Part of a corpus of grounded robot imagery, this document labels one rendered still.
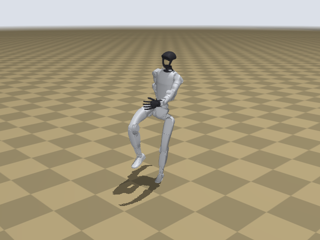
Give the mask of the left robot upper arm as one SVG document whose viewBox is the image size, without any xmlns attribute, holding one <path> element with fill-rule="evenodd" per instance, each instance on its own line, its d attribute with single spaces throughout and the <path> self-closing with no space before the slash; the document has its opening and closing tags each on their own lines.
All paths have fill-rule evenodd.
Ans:
<svg viewBox="0 0 320 240">
<path fill-rule="evenodd" d="M 183 78 L 179 75 L 179 74 L 176 74 L 174 76 L 174 82 L 171 86 L 171 90 L 167 90 L 165 95 L 170 95 L 172 93 L 172 91 L 174 91 L 174 94 L 177 92 L 177 90 L 179 89 L 180 85 L 183 83 Z"/>
</svg>

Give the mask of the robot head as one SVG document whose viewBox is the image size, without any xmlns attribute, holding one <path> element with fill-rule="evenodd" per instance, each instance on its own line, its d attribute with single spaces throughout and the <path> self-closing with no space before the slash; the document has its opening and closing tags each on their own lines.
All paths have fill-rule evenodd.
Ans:
<svg viewBox="0 0 320 240">
<path fill-rule="evenodd" d="M 162 65 L 165 68 L 163 71 L 166 72 L 166 73 L 174 71 L 172 69 L 171 63 L 172 63 L 173 60 L 175 60 L 177 58 L 176 54 L 174 52 L 172 52 L 172 51 L 167 51 L 167 52 L 163 53 L 161 55 L 161 57 L 162 57 Z M 168 60 L 169 64 L 164 64 L 164 60 Z M 169 71 L 169 70 L 172 70 L 172 71 Z"/>
</svg>

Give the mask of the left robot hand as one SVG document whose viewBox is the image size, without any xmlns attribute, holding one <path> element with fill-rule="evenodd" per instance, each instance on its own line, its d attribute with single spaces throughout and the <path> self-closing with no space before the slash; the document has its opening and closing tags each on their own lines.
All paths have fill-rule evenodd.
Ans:
<svg viewBox="0 0 320 240">
<path fill-rule="evenodd" d="M 148 99 L 151 99 L 152 101 L 143 101 L 143 102 L 146 102 L 146 103 L 143 103 L 143 105 L 150 105 L 150 106 L 143 106 L 145 108 L 144 110 L 151 110 L 151 109 L 155 109 L 156 107 L 161 107 L 160 106 L 161 105 L 160 101 L 163 101 L 163 100 L 161 100 L 161 99 L 154 100 L 151 97 L 148 97 Z"/>
</svg>

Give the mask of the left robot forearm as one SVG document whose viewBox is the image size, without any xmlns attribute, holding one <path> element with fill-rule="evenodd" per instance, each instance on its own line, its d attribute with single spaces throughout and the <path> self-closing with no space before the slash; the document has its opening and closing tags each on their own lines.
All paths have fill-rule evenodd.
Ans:
<svg viewBox="0 0 320 240">
<path fill-rule="evenodd" d="M 160 106 L 165 106 L 168 102 L 170 102 L 175 95 L 175 92 L 172 91 L 171 94 L 166 94 L 160 101 Z"/>
</svg>

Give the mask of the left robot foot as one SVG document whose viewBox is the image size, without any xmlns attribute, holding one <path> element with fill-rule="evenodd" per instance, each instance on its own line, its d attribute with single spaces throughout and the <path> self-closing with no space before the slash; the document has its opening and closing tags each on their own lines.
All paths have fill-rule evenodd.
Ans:
<svg viewBox="0 0 320 240">
<path fill-rule="evenodd" d="M 164 173 L 163 175 L 160 173 L 160 175 L 157 176 L 156 180 L 154 181 L 155 183 L 160 183 L 163 180 Z"/>
</svg>

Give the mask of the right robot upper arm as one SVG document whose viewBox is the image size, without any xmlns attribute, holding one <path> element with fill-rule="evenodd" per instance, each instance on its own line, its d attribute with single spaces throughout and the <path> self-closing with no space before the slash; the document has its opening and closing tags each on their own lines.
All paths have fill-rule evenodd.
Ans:
<svg viewBox="0 0 320 240">
<path fill-rule="evenodd" d="M 157 68 L 152 72 L 153 81 L 155 82 L 155 83 L 152 84 L 152 88 L 153 88 L 154 91 L 157 91 L 157 72 L 158 72 L 158 70 L 160 70 L 160 69 Z"/>
</svg>

